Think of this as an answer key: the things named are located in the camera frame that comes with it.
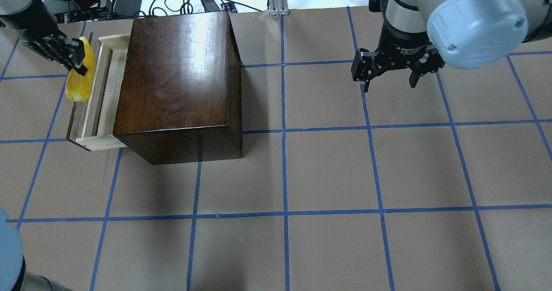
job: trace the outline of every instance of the wooden drawer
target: wooden drawer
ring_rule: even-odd
[[[135,20],[102,42],[69,141],[128,146],[153,165],[242,157],[241,61],[226,12]]]
[[[129,40],[130,34],[98,38],[102,45],[92,94],[88,102],[73,104],[66,138],[88,151],[126,147],[113,136],[113,125]]]

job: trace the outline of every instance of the blue tape grid line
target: blue tape grid line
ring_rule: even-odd
[[[286,125],[285,125],[285,38],[284,38],[284,16],[280,16],[280,77],[282,80],[282,191],[284,204],[284,263],[285,263],[285,290],[290,291],[290,273],[289,273],[289,217],[288,217],[288,163],[286,161]]]
[[[278,67],[278,66],[304,66],[304,65],[327,65],[331,63],[352,63],[352,59],[345,60],[326,60],[326,61],[302,61],[298,63],[260,63],[256,65],[242,65],[242,68],[260,68],[260,67]]]
[[[96,283],[96,275],[98,273],[98,265],[100,262],[100,256],[102,255],[103,240],[105,237],[105,229],[107,228],[107,222],[109,221],[109,210],[111,209],[111,203],[113,200],[113,191],[115,191],[115,185],[117,182],[117,175],[119,173],[119,165],[121,163],[122,148],[119,149],[117,155],[117,162],[115,163],[115,171],[113,172],[113,179],[111,181],[111,187],[109,188],[109,197],[107,199],[107,205],[105,205],[105,214],[103,216],[102,231],[100,232],[100,239],[98,242],[98,250],[96,250],[96,258],[94,260],[94,268],[92,269],[92,277],[90,279],[90,291],[94,290]]]
[[[198,172],[195,176],[195,195],[194,195],[194,211],[191,220],[191,232],[190,232],[190,248],[188,252],[188,273],[186,279],[186,290],[190,291],[191,287],[191,266],[194,260],[194,244],[195,244],[195,225],[197,223],[198,216],[198,203],[199,203],[199,184],[201,183],[201,162],[198,163]]]
[[[347,12],[349,16],[349,23],[351,24],[351,34],[353,36],[353,43],[354,47],[357,48],[357,41],[355,37],[355,31],[354,31],[354,25],[353,20],[351,17],[351,11],[350,8],[347,7]],[[284,177],[284,211],[282,212],[260,212],[260,213],[234,213],[234,214],[197,214],[197,201],[198,201],[198,195],[199,195],[199,180],[201,176],[201,164],[198,165],[198,177],[197,177],[197,186],[196,186],[196,195],[194,200],[194,214],[192,215],[164,215],[164,216],[112,216],[109,217],[109,208],[112,201],[113,196],[113,189],[116,182],[116,174],[118,173],[118,167],[120,163],[120,157],[122,154],[122,149],[119,150],[118,159],[116,162],[116,169],[114,172],[114,178],[112,181],[112,188],[110,190],[110,195],[108,199],[108,205],[106,208],[106,215],[104,217],[77,217],[77,218],[24,218],[24,213],[26,211],[26,207],[28,205],[28,201],[30,199],[30,195],[33,190],[33,186],[36,181],[36,176],[38,175],[38,171],[40,169],[40,165],[42,162],[42,159],[44,157],[45,149],[47,148],[48,142],[63,142],[66,141],[64,138],[49,138],[51,134],[51,130],[53,128],[53,124],[55,122],[55,118],[57,116],[57,112],[59,111],[59,106],[61,99],[63,98],[63,91],[65,90],[65,85],[63,87],[63,90],[60,94],[60,97],[58,99],[56,110],[53,114],[53,118],[50,122],[50,127],[48,130],[47,138],[41,138],[41,139],[29,139],[29,140],[2,140],[0,141],[0,144],[16,144],[16,143],[32,143],[32,142],[43,142],[43,149],[41,151],[39,161],[37,163],[35,173],[33,175],[33,180],[31,181],[31,185],[28,191],[28,194],[25,198],[24,207],[22,208],[22,213],[19,217],[19,219],[8,219],[8,222],[16,222],[17,227],[20,228],[22,223],[26,222],[99,222],[103,221],[102,226],[102,233],[100,234],[100,242],[98,244],[98,251],[97,256],[94,264],[94,271],[93,271],[93,277],[91,280],[91,288],[90,290],[93,291],[94,288],[94,282],[95,282],[95,275],[97,273],[97,267],[99,263],[99,257],[101,254],[101,248],[103,244],[103,237],[105,235],[105,227],[108,221],[134,221],[134,220],[169,220],[169,219],[192,219],[192,237],[191,237],[191,245],[190,245],[190,255],[189,255],[189,267],[188,267],[188,286],[187,289],[189,290],[189,283],[191,278],[191,263],[193,259],[193,242],[195,238],[195,221],[197,219],[215,219],[215,218],[246,218],[246,217],[260,217],[260,216],[284,216],[284,236],[285,236],[285,259],[286,259],[286,291],[290,290],[290,278],[289,278],[289,236],[288,236],[288,216],[290,215],[331,215],[331,214],[380,214],[382,216],[381,223],[382,223],[382,231],[384,236],[384,243],[387,242],[386,238],[386,232],[385,232],[385,220],[383,219],[383,214],[385,213],[424,213],[424,212],[459,212],[459,211],[475,211],[477,216],[477,222],[478,226],[480,228],[480,232],[482,233],[482,239],[483,239],[483,245],[485,247],[485,253],[487,255],[487,261],[489,261],[489,268],[491,268],[491,275],[493,277],[493,283],[495,283],[495,289],[499,290],[498,282],[496,280],[496,275],[494,273],[494,269],[492,266],[492,261],[489,255],[489,249],[487,247],[486,240],[484,238],[483,233],[483,226],[481,225],[481,220],[479,217],[480,210],[516,210],[516,209],[543,209],[543,208],[552,208],[552,204],[521,204],[521,205],[493,205],[493,206],[477,206],[475,203],[475,197],[473,195],[473,191],[471,190],[471,185],[469,186],[470,189],[470,196],[473,198],[473,206],[471,207],[443,207],[443,208],[392,208],[392,209],[384,209],[383,208],[383,202],[381,201],[381,191],[379,189],[379,180],[377,177],[377,166],[375,164],[375,156],[373,151],[373,143],[371,141],[371,129],[375,128],[422,128],[422,127],[436,127],[436,126],[451,126],[453,128],[454,134],[455,134],[455,141],[457,142],[457,146],[459,150],[461,148],[459,147],[459,141],[457,139],[457,135],[455,133],[454,126],[470,126],[470,125],[493,125],[493,124],[536,124],[538,126],[539,132],[541,134],[541,137],[543,138],[543,142],[546,146],[546,149],[548,151],[548,154],[550,155],[550,158],[552,159],[552,151],[550,149],[550,145],[548,143],[548,140],[546,139],[546,136],[544,135],[544,132],[542,130],[542,127],[540,124],[542,122],[552,122],[552,119],[544,119],[539,120],[536,116],[536,113],[534,112],[534,109],[530,103],[530,100],[527,96],[527,93],[523,87],[523,84],[521,80],[519,79],[519,76],[517,74],[517,71],[510,59],[510,56],[520,56],[520,55],[550,55],[552,54],[552,51],[542,51],[542,52],[524,52],[524,53],[511,53],[507,57],[508,63],[510,64],[510,67],[516,77],[516,80],[518,81],[518,85],[520,90],[522,91],[524,98],[526,99],[526,103],[528,104],[528,107],[532,113],[533,120],[518,120],[518,121],[502,121],[502,122],[453,122],[452,116],[450,115],[450,109],[448,108],[447,102],[446,102],[446,96],[444,94],[444,89],[442,87],[442,83],[440,83],[440,78],[438,76],[439,85],[441,89],[441,93],[444,98],[445,106],[447,108],[447,113],[449,114],[449,123],[443,122],[443,123],[432,123],[432,124],[391,124],[391,125],[378,125],[378,126],[370,126],[369,124],[369,118],[367,115],[367,108],[366,108],[366,100],[365,96],[363,95],[363,106],[365,111],[365,118],[367,120],[367,126],[349,126],[349,127],[335,127],[335,128],[291,128],[286,129],[285,128],[285,79],[284,79],[284,67],[286,66],[297,66],[297,65],[321,65],[321,64],[332,64],[332,63],[351,63],[352,60],[335,60],[335,61],[312,61],[312,62],[301,62],[301,63],[285,63],[284,62],[284,18],[280,18],[280,33],[281,33],[281,46],[282,46],[282,62],[281,63],[270,63],[270,64],[258,64],[258,65],[245,65],[243,68],[254,68],[254,67],[277,67],[280,66],[282,69],[282,130],[252,130],[252,131],[245,131],[244,134],[266,134],[266,133],[282,133],[282,166],[284,167],[283,170],[283,177]],[[81,36],[83,35],[86,27],[86,22],[83,24]],[[10,64],[10,61],[12,60],[12,57],[16,51],[16,46],[19,44],[19,39],[16,40],[12,51],[10,52],[10,56],[8,57],[8,61],[6,62],[6,65],[4,69],[2,70],[2,74],[0,75],[0,82],[3,79],[8,80],[17,80],[17,79],[37,79],[37,78],[58,78],[58,77],[66,77],[67,74],[64,75],[28,75],[28,76],[20,76],[20,77],[4,77],[6,74],[6,70],[8,69],[8,66]],[[362,130],[366,129],[369,134],[369,142],[370,142],[370,153],[371,157],[373,159],[373,167],[375,171],[375,180],[377,181],[376,189],[378,192],[378,205],[380,208],[378,209],[358,209],[358,210],[316,210],[316,211],[297,211],[297,212],[290,212],[287,209],[287,186],[286,186],[286,161],[285,161],[285,134],[287,132],[304,132],[304,131],[331,131],[331,130]],[[385,244],[385,250],[386,250],[386,260],[388,261],[388,274],[390,276],[390,287],[393,290],[394,289],[394,283],[392,281],[392,271],[391,271],[391,264],[390,264],[390,258],[389,258],[389,248]]]
[[[472,206],[464,207],[422,207],[422,208],[386,208],[385,213],[435,213],[435,212],[466,212],[472,211]],[[487,205],[477,206],[477,210],[521,210],[521,209],[552,209],[552,204],[525,204],[525,205]],[[379,209],[345,209],[345,210],[302,210],[288,212],[257,212],[232,214],[183,214],[183,215],[147,215],[147,216],[109,216],[108,221],[150,221],[150,220],[187,220],[187,219],[236,219],[259,218],[263,216],[305,216],[305,215],[339,215],[339,214],[378,214]],[[25,218],[8,219],[11,223],[40,223],[40,222],[97,222],[104,217],[71,217],[71,218]]]
[[[514,77],[516,77],[516,81],[518,82],[519,89],[521,90],[523,94],[523,98],[525,98],[525,101],[527,103],[527,107],[529,108],[529,111],[531,112],[531,116],[533,116],[533,121],[536,124],[536,127],[539,130],[540,137],[543,139],[544,146],[546,147],[546,151],[548,151],[548,156],[552,160],[552,150],[550,149],[550,143],[548,143],[548,139],[546,139],[546,135],[544,134],[543,127],[540,124],[539,119],[536,116],[535,109],[533,108],[533,105],[531,104],[529,97],[527,95],[527,92],[525,91],[525,88],[523,87],[523,83],[521,82],[521,79],[519,78],[519,75],[516,71],[516,67],[514,67],[514,64],[512,63],[512,59],[507,56],[506,59],[508,59],[508,63],[510,65],[510,68],[512,69],[512,72],[514,73]]]
[[[86,28],[86,22],[84,22],[83,25],[82,25],[81,36],[85,33],[85,28]],[[18,41],[19,41],[19,39],[16,41],[16,44],[14,45],[14,48],[12,49],[12,53],[10,54],[8,62],[6,63],[6,67],[4,67],[4,71],[2,71],[2,77],[4,76],[4,74],[6,72],[6,69],[8,69],[8,65],[11,61],[11,58],[13,57],[13,54],[15,53],[16,46],[18,45]],[[34,189],[34,185],[36,183],[36,177],[38,176],[38,173],[40,171],[40,166],[42,164],[42,161],[43,161],[43,158],[44,158],[44,153],[46,152],[46,148],[48,146],[48,140],[50,139],[50,135],[52,134],[53,125],[56,121],[57,112],[60,109],[61,100],[63,99],[63,93],[64,92],[65,92],[65,83],[63,83],[63,87],[61,88],[61,92],[59,94],[59,97],[57,98],[56,109],[53,111],[52,119],[50,121],[50,126],[48,127],[48,133],[46,135],[46,138],[44,139],[44,145],[42,146],[42,150],[40,151],[40,156],[39,156],[39,159],[36,163],[35,172],[33,174],[33,179],[31,180],[29,190],[27,191],[27,195],[25,197],[25,201],[24,201],[23,207],[21,209],[21,214],[19,215],[19,220],[22,220],[24,218],[27,206],[29,205],[29,200],[31,198],[31,195],[32,195],[33,189]],[[19,230],[20,228],[21,228],[21,222],[19,221],[19,222],[17,222],[17,229]]]
[[[552,119],[537,120],[539,123],[551,123]],[[534,124],[535,120],[517,120],[517,121],[498,121],[498,122],[454,122],[455,126],[480,126],[480,125],[508,125],[508,124]],[[424,128],[424,127],[442,127],[450,126],[450,123],[426,123],[426,124],[387,124],[374,125],[372,129],[379,128]],[[315,128],[287,128],[269,129],[269,130],[244,130],[244,135],[254,134],[281,134],[282,132],[310,132],[310,131],[336,131],[336,130],[365,130],[366,126],[339,126],[339,127],[315,127]],[[30,142],[64,142],[65,138],[49,138],[49,139],[16,139],[16,140],[0,140],[0,144],[20,144]]]
[[[353,37],[353,45],[355,52],[358,49],[357,45],[357,36],[354,31],[354,23],[353,23],[353,16],[351,15],[351,8],[347,7],[347,15],[349,17],[349,24],[351,26],[351,35]],[[385,252],[385,262],[387,264],[387,274],[389,278],[389,289],[391,291],[395,291],[395,281],[393,279],[393,270],[392,270],[392,263],[391,263],[391,255],[389,252],[389,241],[387,237],[387,227],[385,226],[385,209],[383,206],[383,200],[381,198],[381,189],[380,189],[380,182],[379,182],[379,175],[378,175],[378,164],[376,162],[376,156],[374,152],[374,141],[372,138],[372,127],[370,124],[370,116],[368,115],[367,105],[366,105],[366,96],[364,95],[364,90],[362,88],[362,85],[359,85],[359,89],[361,92],[361,98],[362,98],[362,105],[364,110],[364,118],[366,120],[366,131],[368,133],[368,143],[370,146],[370,157],[371,157],[371,163],[372,163],[372,170],[374,172],[374,181],[376,185],[376,194],[378,196],[378,209],[380,214],[380,224],[381,224],[381,235],[383,238],[383,246],[384,246],[384,252]]]
[[[456,148],[458,150],[458,155],[460,157],[462,170],[464,171],[464,177],[465,177],[465,180],[466,180],[467,189],[470,193],[471,205],[472,205],[473,211],[475,213],[475,219],[477,221],[477,227],[479,228],[479,234],[481,236],[481,241],[483,242],[483,249],[485,250],[485,256],[487,257],[487,263],[489,264],[489,270],[491,271],[492,282],[495,285],[495,291],[500,291],[499,281],[498,281],[498,279],[496,277],[496,273],[495,273],[495,266],[492,263],[491,252],[489,251],[489,246],[487,244],[487,237],[485,236],[485,230],[483,230],[483,223],[481,222],[481,216],[479,215],[479,209],[477,208],[477,201],[475,200],[475,194],[474,194],[473,188],[471,186],[470,176],[469,176],[469,173],[467,172],[466,161],[464,159],[464,154],[462,152],[460,140],[458,138],[458,134],[457,134],[457,131],[456,131],[456,126],[454,124],[452,113],[450,112],[450,107],[449,107],[449,104],[448,104],[448,101],[447,101],[447,95],[445,94],[445,91],[444,91],[444,88],[443,88],[443,83],[441,81],[441,77],[439,75],[439,72],[436,73],[436,77],[437,77],[437,82],[439,83],[439,89],[441,91],[441,95],[443,97],[443,103],[444,103],[444,106],[447,110],[447,116],[448,116],[449,121],[450,121],[450,128],[451,128],[453,136],[454,136],[454,142],[456,142]]]
[[[2,70],[2,75],[0,75],[0,81],[4,79],[4,75],[6,75],[6,70],[8,70],[8,66],[10,61],[12,61],[13,54],[16,52],[17,45],[19,44],[19,38],[17,38],[16,43],[14,43],[12,47],[12,51],[9,53],[8,61],[6,61],[6,65],[4,66],[4,70]]]

